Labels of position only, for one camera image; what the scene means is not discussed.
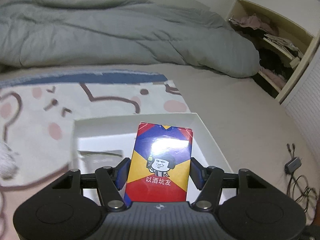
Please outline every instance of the open closet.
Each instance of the open closet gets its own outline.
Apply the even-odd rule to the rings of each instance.
[[[235,1],[228,21],[259,51],[262,68],[253,76],[255,82],[283,102],[311,61],[318,39],[286,17],[247,0]]]

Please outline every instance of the metal screw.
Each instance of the metal screw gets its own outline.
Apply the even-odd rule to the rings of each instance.
[[[124,205],[121,200],[111,200],[108,202],[108,207],[112,209],[119,209]]]
[[[209,201],[200,200],[196,203],[196,206],[201,209],[208,209],[212,206],[212,204]]]

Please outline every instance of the cartoon figure holding bottle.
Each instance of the cartoon figure holding bottle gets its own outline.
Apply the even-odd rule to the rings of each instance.
[[[170,177],[168,171],[174,169],[175,166],[174,157],[169,153],[163,153],[156,156],[150,155],[146,167],[158,177]]]

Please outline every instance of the gray duvet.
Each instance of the gray duvet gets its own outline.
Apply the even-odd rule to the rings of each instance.
[[[210,11],[144,0],[14,0],[0,7],[0,64],[157,63],[232,77],[260,68],[253,44]]]

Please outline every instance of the black cable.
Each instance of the black cable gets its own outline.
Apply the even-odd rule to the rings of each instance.
[[[292,159],[294,158],[295,148],[296,148],[296,146],[293,143],[292,144],[292,151],[291,151],[290,145],[287,144],[287,149],[288,149],[288,152],[289,152],[290,157]],[[306,183],[306,187],[304,189],[299,184],[299,180],[301,180],[301,179],[304,179],[305,183]],[[296,187],[298,188],[298,190],[300,192],[300,195],[298,196],[298,198],[295,199],[294,190],[295,190]],[[300,175],[296,179],[295,176],[294,176],[294,172],[290,174],[290,180],[289,180],[288,187],[287,187],[287,195],[297,203],[301,203],[303,201],[306,202],[306,206],[304,208],[304,212],[306,213],[306,216],[308,217],[308,219],[311,220],[312,217],[309,216],[308,210],[309,210],[309,207],[312,205],[311,201],[314,200],[316,202],[317,199],[318,199],[318,195],[317,195],[316,190],[314,188],[309,187],[309,182],[308,182],[308,179],[307,179],[307,177],[305,175]],[[312,208],[313,208],[313,210],[316,210],[316,205],[313,205]]]

